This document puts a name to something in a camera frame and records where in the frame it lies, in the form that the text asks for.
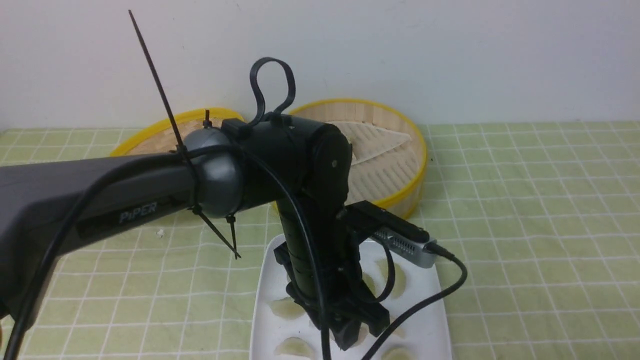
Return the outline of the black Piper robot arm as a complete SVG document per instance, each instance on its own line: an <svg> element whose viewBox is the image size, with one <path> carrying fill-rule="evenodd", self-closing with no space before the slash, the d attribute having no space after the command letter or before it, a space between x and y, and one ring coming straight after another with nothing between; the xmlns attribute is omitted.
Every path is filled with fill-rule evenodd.
<svg viewBox="0 0 640 360"><path fill-rule="evenodd" d="M379 337L389 311L362 280L359 245L376 232L369 202L346 205L352 146L333 124L270 112L195 130L175 152L1 168L1 316L17 357L62 255L189 209L206 219L275 202L286 291L347 350L362 324Z"/></svg>

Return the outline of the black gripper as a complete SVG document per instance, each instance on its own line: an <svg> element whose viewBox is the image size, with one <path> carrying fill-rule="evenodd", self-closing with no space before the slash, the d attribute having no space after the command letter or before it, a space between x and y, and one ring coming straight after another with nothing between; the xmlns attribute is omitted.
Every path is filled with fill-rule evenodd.
<svg viewBox="0 0 640 360"><path fill-rule="evenodd" d="M315 268L297 210L286 200L277 205L285 241L274 249L274 256L288 275L288 296L302 307L318 330L327 326L343 351L355 345L362 325L379 337L391 323L390 312L382 305L391 292L386 288L376 296L367 287L360 246L389 223L390 213L363 200L325 216L312 200L301 202L321 275L322 286L317 289Z"/></svg>

